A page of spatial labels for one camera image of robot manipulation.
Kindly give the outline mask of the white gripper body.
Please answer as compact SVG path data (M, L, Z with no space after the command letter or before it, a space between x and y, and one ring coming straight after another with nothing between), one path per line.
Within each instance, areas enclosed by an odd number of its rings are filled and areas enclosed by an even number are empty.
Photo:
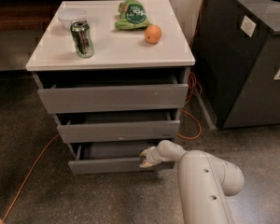
M147 149L146 161L149 165L157 165L162 162L162 156L156 147Z

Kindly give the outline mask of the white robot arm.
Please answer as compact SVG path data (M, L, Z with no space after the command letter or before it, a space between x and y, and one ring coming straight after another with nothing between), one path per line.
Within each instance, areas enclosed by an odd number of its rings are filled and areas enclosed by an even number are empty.
M234 224L226 196L238 194L245 185L242 170L200 150L187 151L169 140L140 154L141 168L177 161L177 179L185 224Z

